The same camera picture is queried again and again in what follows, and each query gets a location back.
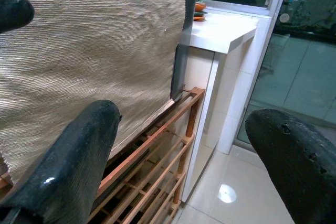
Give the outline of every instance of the floor tile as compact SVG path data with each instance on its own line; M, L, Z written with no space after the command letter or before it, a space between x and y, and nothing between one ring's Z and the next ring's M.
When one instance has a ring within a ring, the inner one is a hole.
M188 204L225 224L293 224L267 171L243 160L216 151ZM234 202L218 198L221 185L233 188Z
M191 206L185 206L177 224L222 224L214 218L196 210Z

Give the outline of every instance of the white tiled floor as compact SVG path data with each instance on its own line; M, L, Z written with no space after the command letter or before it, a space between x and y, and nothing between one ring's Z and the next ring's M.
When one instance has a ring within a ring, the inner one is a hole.
M222 184L232 187L235 202L218 198ZM293 224L259 157L233 147L230 155L215 151L192 196L174 224Z

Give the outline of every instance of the glass sliding door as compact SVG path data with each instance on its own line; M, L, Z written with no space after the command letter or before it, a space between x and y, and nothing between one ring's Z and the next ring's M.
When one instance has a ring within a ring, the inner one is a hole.
M284 0L245 118L278 109L336 135L336 0ZM238 141L249 143L245 124Z

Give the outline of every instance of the white countertop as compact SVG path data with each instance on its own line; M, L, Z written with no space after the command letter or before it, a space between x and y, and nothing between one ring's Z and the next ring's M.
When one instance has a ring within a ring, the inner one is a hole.
M258 23L249 16L226 12L204 16L205 21L193 22L190 45L223 54L253 38Z

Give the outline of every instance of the beige textured mat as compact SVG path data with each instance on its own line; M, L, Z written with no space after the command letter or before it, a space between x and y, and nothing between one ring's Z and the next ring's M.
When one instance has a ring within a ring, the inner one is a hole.
M122 115L111 156L172 104L185 0L30 0L0 35L0 151L16 182L90 102Z

